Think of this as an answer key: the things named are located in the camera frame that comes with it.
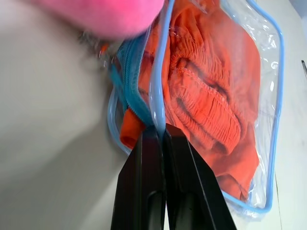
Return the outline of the pink fuzzy object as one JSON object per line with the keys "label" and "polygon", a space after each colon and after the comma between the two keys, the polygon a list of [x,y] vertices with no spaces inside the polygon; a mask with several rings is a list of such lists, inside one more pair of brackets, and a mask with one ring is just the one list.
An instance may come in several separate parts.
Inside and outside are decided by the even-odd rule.
{"label": "pink fuzzy object", "polygon": [[30,0],[69,23],[107,39],[137,36],[151,25],[165,0]]}

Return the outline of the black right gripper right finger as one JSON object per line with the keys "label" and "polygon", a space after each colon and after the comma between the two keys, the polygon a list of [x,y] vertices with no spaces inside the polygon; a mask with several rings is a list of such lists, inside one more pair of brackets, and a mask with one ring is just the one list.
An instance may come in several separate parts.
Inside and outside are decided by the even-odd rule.
{"label": "black right gripper right finger", "polygon": [[163,157],[170,230],[237,230],[213,171],[183,131],[170,124]]}

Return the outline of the clear plastic zipper pouch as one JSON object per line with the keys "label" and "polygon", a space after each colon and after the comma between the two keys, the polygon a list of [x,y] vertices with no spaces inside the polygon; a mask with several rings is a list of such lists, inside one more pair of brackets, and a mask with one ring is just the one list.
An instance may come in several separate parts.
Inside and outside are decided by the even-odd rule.
{"label": "clear plastic zipper pouch", "polygon": [[[259,165],[245,201],[222,190],[233,209],[255,218],[272,207],[283,96],[283,34],[276,21],[254,0],[219,1],[220,8],[253,39],[260,55],[258,116],[254,124]],[[147,31],[124,41],[110,61],[113,90],[107,122],[113,140],[126,154],[130,154],[146,127],[155,126],[158,133],[162,133],[168,125],[161,74],[174,4],[175,0],[165,0],[160,14]]]}

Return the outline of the orange cloth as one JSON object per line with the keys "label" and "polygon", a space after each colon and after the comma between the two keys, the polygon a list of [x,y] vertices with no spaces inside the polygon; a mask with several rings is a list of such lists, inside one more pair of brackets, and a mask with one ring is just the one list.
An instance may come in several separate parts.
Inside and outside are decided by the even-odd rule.
{"label": "orange cloth", "polygon": [[259,159],[260,55],[219,0],[175,0],[162,67],[165,119],[183,131],[220,188],[245,201]]}

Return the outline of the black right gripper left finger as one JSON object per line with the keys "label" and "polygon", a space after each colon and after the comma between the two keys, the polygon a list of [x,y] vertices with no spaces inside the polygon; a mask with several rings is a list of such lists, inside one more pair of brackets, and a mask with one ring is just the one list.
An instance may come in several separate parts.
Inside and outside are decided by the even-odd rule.
{"label": "black right gripper left finger", "polygon": [[160,138],[145,129],[119,175],[113,209],[113,230],[163,230],[165,177]]}

